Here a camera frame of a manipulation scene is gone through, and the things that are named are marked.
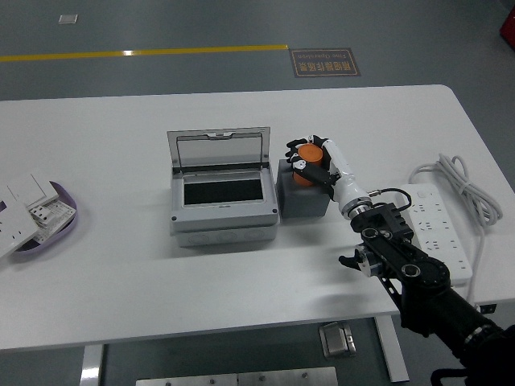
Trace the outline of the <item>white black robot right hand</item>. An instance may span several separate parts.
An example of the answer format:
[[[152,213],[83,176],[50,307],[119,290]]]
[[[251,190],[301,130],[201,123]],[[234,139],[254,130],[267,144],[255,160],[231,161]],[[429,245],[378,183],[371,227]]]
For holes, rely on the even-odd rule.
[[[321,150],[320,165],[301,155],[301,149],[307,145]],[[372,208],[369,194],[358,186],[351,167],[334,141],[313,134],[288,142],[286,148],[286,160],[294,175],[322,187],[330,199],[338,203],[340,214],[346,220]]]

